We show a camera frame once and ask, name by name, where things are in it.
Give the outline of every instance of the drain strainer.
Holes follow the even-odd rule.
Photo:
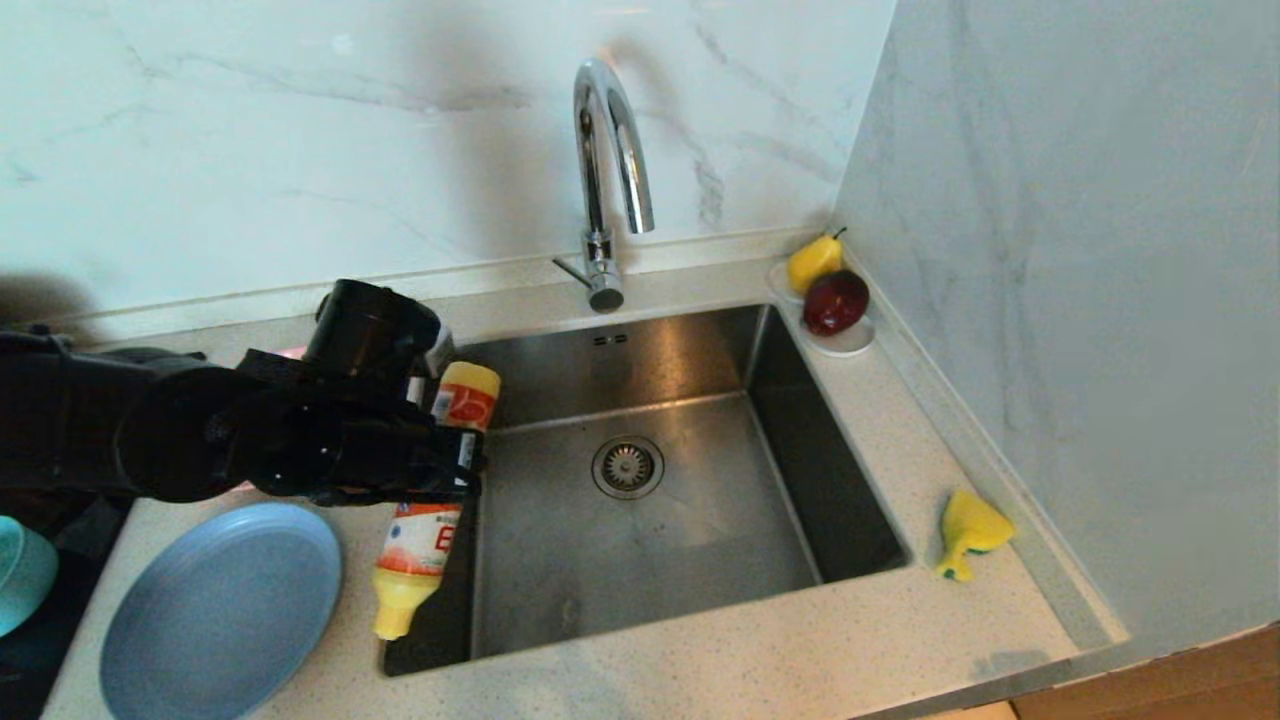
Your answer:
[[[662,452],[640,436],[611,439],[595,451],[591,477],[604,495],[635,500],[649,495],[662,480]]]

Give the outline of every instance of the faucet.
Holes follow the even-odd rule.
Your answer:
[[[604,127],[617,155],[622,197],[626,200],[631,232],[649,232],[653,229],[649,176],[644,169],[644,151],[640,149],[640,136],[636,135],[631,104],[613,69],[603,60],[591,58],[577,69],[577,78],[573,81],[573,129],[577,133],[582,199],[586,202],[586,229],[582,231],[584,272],[576,270],[559,258],[552,261],[586,286],[586,300],[591,310],[612,313],[622,306],[622,272],[613,259],[613,231],[604,220],[600,199],[596,117],[604,119]]]

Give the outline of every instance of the yellow sponge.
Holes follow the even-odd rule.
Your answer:
[[[942,512],[942,539],[947,550],[938,574],[968,583],[973,570],[964,553],[991,552],[1012,537],[1014,524],[1007,518],[972,492],[957,489]]]

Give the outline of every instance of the apple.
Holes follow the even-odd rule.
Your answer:
[[[870,301],[867,281],[852,270],[836,270],[809,286],[804,296],[804,324],[815,336],[833,336],[856,323]]]

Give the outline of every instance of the marble wall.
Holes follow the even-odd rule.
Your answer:
[[[892,9],[3,3],[0,287],[114,310],[575,252],[591,54],[639,111],[658,229],[635,242],[820,223]]]
[[[904,0],[837,202],[1147,655],[1280,616],[1277,27]]]

